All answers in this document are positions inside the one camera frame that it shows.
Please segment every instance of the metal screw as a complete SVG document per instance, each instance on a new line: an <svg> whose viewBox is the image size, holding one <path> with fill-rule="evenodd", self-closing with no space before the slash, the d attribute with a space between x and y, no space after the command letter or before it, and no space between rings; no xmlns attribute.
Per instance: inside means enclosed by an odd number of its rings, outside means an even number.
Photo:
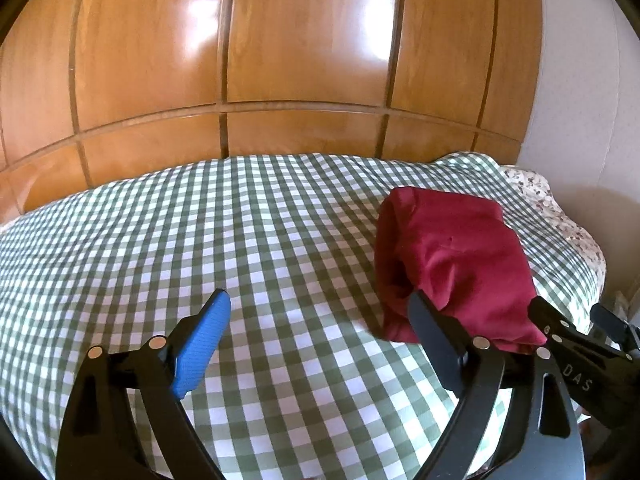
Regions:
<svg viewBox="0 0 640 480"><path fill-rule="evenodd" d="M86 353L86 356L89 359L95 359L98 358L102 355L102 348L100 348L99 346L92 346L91 348L89 348L89 351Z"/></svg>
<svg viewBox="0 0 640 480"><path fill-rule="evenodd" d="M539 347L536 350L536 354L538 354L538 357L540 357L541 359L549 359L551 357L551 352L543 346Z"/></svg>
<svg viewBox="0 0 640 480"><path fill-rule="evenodd" d="M489 340L481 335L474 338L474 346L480 350L487 350L490 346Z"/></svg>
<svg viewBox="0 0 640 480"><path fill-rule="evenodd" d="M149 348L151 348L153 350L159 350L165 344L166 344L166 338L164 336L161 336L161 335L157 335L155 337L152 337L149 340Z"/></svg>

